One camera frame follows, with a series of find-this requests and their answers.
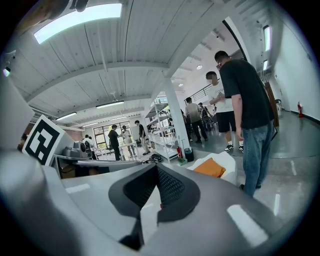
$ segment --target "mesh panel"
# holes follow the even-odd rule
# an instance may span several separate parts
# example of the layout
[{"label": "mesh panel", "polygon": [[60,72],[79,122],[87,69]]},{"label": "mesh panel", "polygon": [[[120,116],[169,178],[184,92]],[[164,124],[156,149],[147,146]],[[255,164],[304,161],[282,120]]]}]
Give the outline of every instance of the mesh panel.
[{"label": "mesh panel", "polygon": [[185,185],[180,180],[171,176],[161,168],[157,167],[157,170],[157,187],[160,192],[162,207],[165,208],[181,197],[183,191],[185,190]]}]

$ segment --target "white wall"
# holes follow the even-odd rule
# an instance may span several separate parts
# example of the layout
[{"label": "white wall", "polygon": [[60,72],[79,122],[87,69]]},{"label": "white wall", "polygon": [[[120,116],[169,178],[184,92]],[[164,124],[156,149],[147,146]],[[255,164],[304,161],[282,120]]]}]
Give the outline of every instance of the white wall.
[{"label": "white wall", "polygon": [[288,101],[291,111],[298,111],[297,104],[300,102],[304,114],[320,120],[320,79],[317,60],[291,18],[283,14],[274,19],[277,26],[283,26],[281,43],[279,46],[272,45],[278,53],[273,74],[277,76],[274,79],[281,89],[282,100]]}]

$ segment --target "orange cloth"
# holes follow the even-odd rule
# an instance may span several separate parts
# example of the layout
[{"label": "orange cloth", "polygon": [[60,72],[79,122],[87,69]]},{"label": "orange cloth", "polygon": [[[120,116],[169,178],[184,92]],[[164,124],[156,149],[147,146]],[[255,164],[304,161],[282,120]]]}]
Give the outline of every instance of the orange cloth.
[{"label": "orange cloth", "polygon": [[197,173],[202,173],[210,176],[220,178],[222,174],[226,171],[226,168],[217,164],[212,158],[209,158],[197,168],[194,169]]}]

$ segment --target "white ceiling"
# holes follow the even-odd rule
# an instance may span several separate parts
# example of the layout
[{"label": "white ceiling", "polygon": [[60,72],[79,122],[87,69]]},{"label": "white ceiling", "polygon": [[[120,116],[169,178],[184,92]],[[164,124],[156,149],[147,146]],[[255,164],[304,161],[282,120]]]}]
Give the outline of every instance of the white ceiling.
[{"label": "white ceiling", "polygon": [[[88,5],[111,2],[117,1],[90,0]],[[256,38],[259,30],[255,20],[265,20],[267,11],[262,0],[127,0],[121,3],[120,18],[80,24],[38,44],[33,34],[48,23],[44,22],[11,41],[7,50],[16,50],[16,59],[11,64],[10,78],[31,106],[57,117],[77,111],[77,115],[61,123],[78,127],[122,112],[140,113],[144,100],[159,86],[162,72],[172,67],[176,56],[180,56],[178,53],[188,37],[201,33],[197,26],[204,19],[214,18],[209,14],[219,14],[219,10],[226,7],[230,12],[235,10],[252,38]],[[218,24],[212,23],[211,29],[224,36],[228,44],[231,42],[229,31]],[[214,56],[222,45],[212,33],[203,37],[193,39],[197,41],[195,45],[205,46],[198,45],[193,52],[188,52],[174,77],[196,79],[201,74],[201,70],[196,70],[197,65],[206,63],[206,58]],[[177,78],[173,85],[181,91]],[[112,91],[118,100],[125,100],[125,104],[96,109],[95,105],[114,100]]]}]

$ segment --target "white pillar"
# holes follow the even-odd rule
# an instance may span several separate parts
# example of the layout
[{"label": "white pillar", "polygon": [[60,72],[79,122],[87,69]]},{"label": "white pillar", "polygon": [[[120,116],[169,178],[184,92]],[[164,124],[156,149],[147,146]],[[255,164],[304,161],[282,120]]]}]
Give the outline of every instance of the white pillar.
[{"label": "white pillar", "polygon": [[190,145],[189,145],[184,118],[181,113],[181,109],[180,109],[178,98],[175,92],[174,85],[172,84],[170,78],[163,77],[163,88],[164,88],[165,96],[168,100],[168,104],[170,107],[176,139],[178,140],[178,137],[180,137],[179,145],[182,149],[183,155],[185,155],[183,146],[185,149],[187,149],[187,148],[190,148]]}]

